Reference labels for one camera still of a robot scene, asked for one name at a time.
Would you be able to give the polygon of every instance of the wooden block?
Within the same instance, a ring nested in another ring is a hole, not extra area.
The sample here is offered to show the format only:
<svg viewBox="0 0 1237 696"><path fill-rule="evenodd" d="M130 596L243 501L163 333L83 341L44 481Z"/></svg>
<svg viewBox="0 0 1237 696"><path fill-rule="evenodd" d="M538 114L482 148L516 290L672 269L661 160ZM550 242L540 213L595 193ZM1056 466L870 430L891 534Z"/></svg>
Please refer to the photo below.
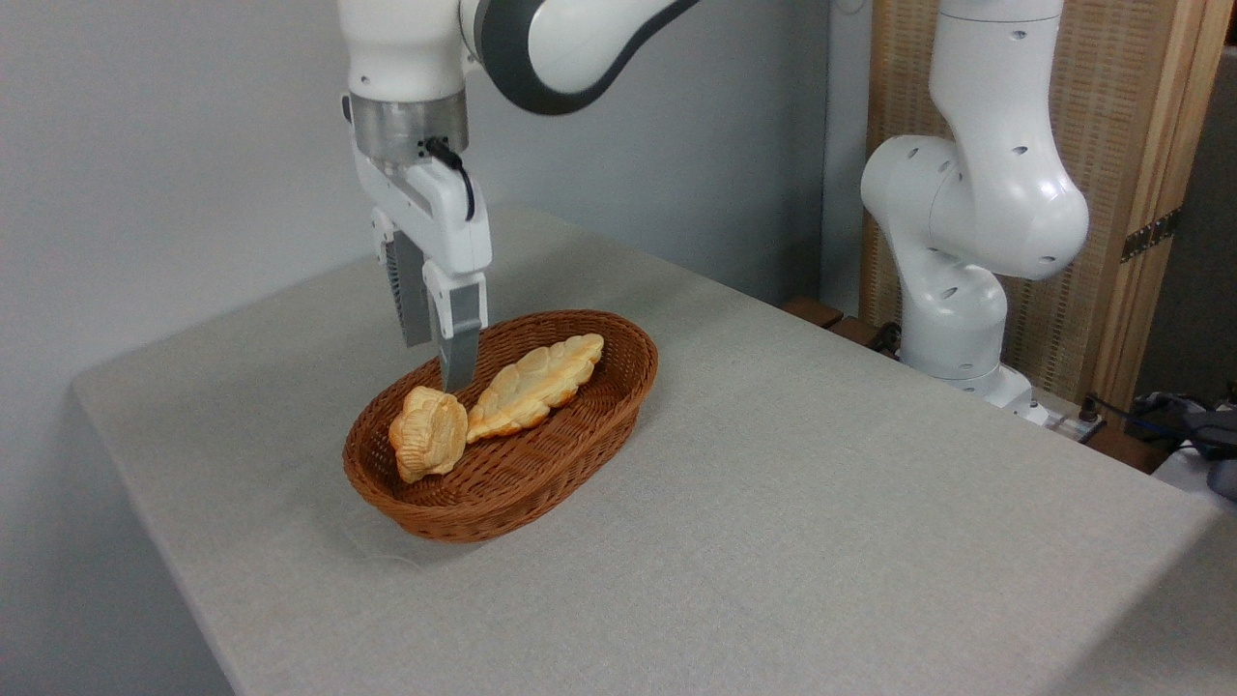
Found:
<svg viewBox="0 0 1237 696"><path fill-rule="evenodd" d="M783 312L789 312L800 319L816 324L820 328L829 328L840 321L842 313L829 304L823 304L810 297L795 297L782 305Z"/></svg>
<svg viewBox="0 0 1237 696"><path fill-rule="evenodd" d="M1169 457L1169 452L1121 433L1121 428L1111 423L1092 435L1086 446L1145 475L1154 473Z"/></svg>
<svg viewBox="0 0 1237 696"><path fill-rule="evenodd" d="M829 330L836 333L837 335L841 335L847 340L854 340L860 345L871 344L872 339L876 337L876 334L880 333L880 330L877 330L877 328L873 326L872 324L861 321L855 316L844 318L842 320L829 326Z"/></svg>

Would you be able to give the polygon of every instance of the woven screen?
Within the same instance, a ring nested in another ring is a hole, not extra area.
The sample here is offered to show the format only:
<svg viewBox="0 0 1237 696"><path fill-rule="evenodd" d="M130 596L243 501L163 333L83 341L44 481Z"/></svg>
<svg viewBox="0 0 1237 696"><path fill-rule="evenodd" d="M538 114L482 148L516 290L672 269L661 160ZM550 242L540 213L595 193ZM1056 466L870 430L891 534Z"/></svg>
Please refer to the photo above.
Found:
<svg viewBox="0 0 1237 696"><path fill-rule="evenodd" d="M928 94L936 0L877 0L870 150L888 137L950 137ZM1129 220L1131 166L1145 140L1173 5L1165 0L1069 0L1051 89L1053 130L1070 176L1087 197L1087 244L1059 276L1002 278L1009 295L1003 360L1038 388L1077 399L1089 388L1115 266ZM901 314L893 256L868 219L863 239L861 316L881 324Z"/></svg>

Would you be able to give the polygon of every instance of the pastry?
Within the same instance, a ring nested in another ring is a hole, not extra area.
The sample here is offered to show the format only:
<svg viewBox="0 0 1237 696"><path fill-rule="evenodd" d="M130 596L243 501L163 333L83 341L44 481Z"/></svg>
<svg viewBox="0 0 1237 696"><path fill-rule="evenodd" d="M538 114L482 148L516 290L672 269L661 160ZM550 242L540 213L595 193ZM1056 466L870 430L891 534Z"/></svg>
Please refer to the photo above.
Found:
<svg viewBox="0 0 1237 696"><path fill-rule="evenodd" d="M468 412L450 394L416 387L403 399L403 412L387 431L400 478L407 483L447 473L464 456Z"/></svg>
<svg viewBox="0 0 1237 696"><path fill-rule="evenodd" d="M502 368L468 417L468 443L512 435L546 420L593 377L605 344L596 333L536 347Z"/></svg>

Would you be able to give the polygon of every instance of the brown wicker basket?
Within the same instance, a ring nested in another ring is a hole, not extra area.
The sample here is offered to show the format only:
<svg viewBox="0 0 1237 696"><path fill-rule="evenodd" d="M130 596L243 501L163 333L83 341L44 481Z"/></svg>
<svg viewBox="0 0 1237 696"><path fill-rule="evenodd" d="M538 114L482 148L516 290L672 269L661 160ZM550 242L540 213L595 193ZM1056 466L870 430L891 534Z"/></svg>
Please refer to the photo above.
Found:
<svg viewBox="0 0 1237 696"><path fill-rule="evenodd" d="M404 483L387 429L413 387L442 388L438 360L379 394L348 434L344 472L353 488L404 530L426 539L484 541L518 529L559 504L622 448L657 376L657 346L630 320L569 309L528 314L481 331L476 376L460 403L471 408L503 366L538 345L581 333L605 339L593 380L539 427L482 440L455 470Z"/></svg>

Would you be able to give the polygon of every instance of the white wall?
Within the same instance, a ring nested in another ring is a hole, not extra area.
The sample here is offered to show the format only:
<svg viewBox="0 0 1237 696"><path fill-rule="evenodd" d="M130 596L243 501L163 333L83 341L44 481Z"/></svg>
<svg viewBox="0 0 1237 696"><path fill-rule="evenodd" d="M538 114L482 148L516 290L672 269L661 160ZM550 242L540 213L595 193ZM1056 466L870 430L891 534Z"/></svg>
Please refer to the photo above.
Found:
<svg viewBox="0 0 1237 696"><path fill-rule="evenodd" d="M820 5L704 0L563 119L475 75L466 161L491 202L813 293ZM344 72L332 0L0 0L0 692L226 692L67 388L367 253Z"/></svg>
<svg viewBox="0 0 1237 696"><path fill-rule="evenodd" d="M872 4L868 0L834 0L828 43L829 129L825 136L820 299L858 314L863 242L863 200L858 184L867 163Z"/></svg>

